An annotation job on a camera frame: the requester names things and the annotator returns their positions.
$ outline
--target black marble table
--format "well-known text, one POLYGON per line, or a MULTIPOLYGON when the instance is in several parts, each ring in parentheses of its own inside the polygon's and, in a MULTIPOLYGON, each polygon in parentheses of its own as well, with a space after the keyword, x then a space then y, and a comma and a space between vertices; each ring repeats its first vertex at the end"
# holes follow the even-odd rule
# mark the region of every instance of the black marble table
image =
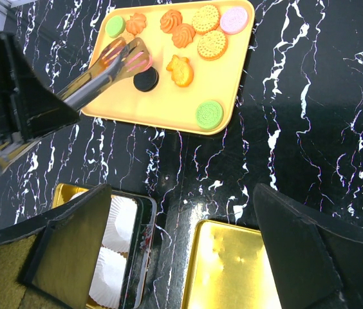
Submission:
MULTIPOLYGON (((58 92, 88 68, 108 12, 164 3, 38 0, 5 30, 58 92)), ((48 210, 61 182, 151 196, 159 213, 141 308, 179 308, 196 223, 257 227, 256 183, 363 227, 363 0, 252 4, 255 39, 226 130, 199 136, 82 116, 0 177, 0 229, 48 210)))

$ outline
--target gold tray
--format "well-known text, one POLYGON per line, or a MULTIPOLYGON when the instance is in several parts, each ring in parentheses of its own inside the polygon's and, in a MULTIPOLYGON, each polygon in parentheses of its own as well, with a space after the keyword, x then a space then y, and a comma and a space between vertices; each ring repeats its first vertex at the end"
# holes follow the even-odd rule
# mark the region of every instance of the gold tray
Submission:
MULTIPOLYGON (((75 185, 68 185, 66 183, 60 183, 55 189, 52 208, 63 205, 71 200, 74 194, 79 192, 86 192, 88 189, 77 187, 75 185)), ((106 307, 100 306, 89 296, 86 304, 86 309, 105 309, 106 307)))
POLYGON ((281 308, 261 233, 210 220, 199 222, 181 307, 281 308))

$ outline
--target orange cookie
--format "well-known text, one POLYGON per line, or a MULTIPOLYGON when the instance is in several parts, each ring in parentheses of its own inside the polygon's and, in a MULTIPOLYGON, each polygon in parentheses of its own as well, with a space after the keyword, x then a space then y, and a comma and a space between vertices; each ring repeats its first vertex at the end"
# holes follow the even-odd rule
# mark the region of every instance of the orange cookie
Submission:
POLYGON ((138 35, 145 28, 145 21, 146 18, 144 14, 135 13, 126 21, 126 30, 133 35, 138 35))
POLYGON ((177 48, 184 48, 189 45, 192 41, 196 32, 193 27, 189 24, 179 24, 173 30, 173 43, 177 48))
POLYGON ((124 30, 124 32, 122 34, 120 34, 120 36, 126 41, 126 43, 130 43, 132 40, 135 39, 135 35, 128 32, 127 30, 124 30))
POLYGON ((216 60, 227 50, 227 37, 218 30, 206 33, 199 41, 197 51, 205 60, 216 60))
POLYGON ((172 33, 182 21, 183 16, 179 11, 169 10, 160 19, 160 29, 162 29, 164 33, 172 33))
POLYGON ((192 26, 198 34, 205 34, 217 29, 220 22, 220 12, 214 5, 205 5, 193 16, 192 26))
POLYGON ((171 71, 171 79, 179 87, 187 87, 191 84, 194 72, 186 57, 179 58, 173 55, 171 62, 166 67, 167 71, 171 71))

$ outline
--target black cookie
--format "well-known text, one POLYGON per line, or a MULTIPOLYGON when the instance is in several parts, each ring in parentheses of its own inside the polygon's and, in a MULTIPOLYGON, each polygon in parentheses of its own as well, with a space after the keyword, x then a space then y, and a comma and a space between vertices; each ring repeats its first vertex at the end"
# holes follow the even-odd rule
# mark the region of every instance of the black cookie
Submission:
POLYGON ((133 84, 137 90, 148 92, 153 90, 158 84, 158 72, 153 67, 147 71, 136 74, 133 78, 133 84))

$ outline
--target yellow cookie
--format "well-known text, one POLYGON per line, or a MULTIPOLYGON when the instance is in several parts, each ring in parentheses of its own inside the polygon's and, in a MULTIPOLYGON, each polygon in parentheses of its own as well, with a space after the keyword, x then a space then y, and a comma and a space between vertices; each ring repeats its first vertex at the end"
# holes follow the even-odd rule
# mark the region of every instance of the yellow cookie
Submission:
POLYGON ((227 37, 219 31, 214 30, 206 33, 199 41, 197 51, 205 60, 216 60, 227 50, 227 37))
POLYGON ((130 43, 132 40, 135 39, 135 35, 128 32, 127 30, 124 30, 124 32, 120 35, 125 41, 126 43, 130 43))
POLYGON ((205 5, 193 16, 192 26, 198 34, 205 34, 217 29, 220 22, 220 12, 214 5, 205 5))

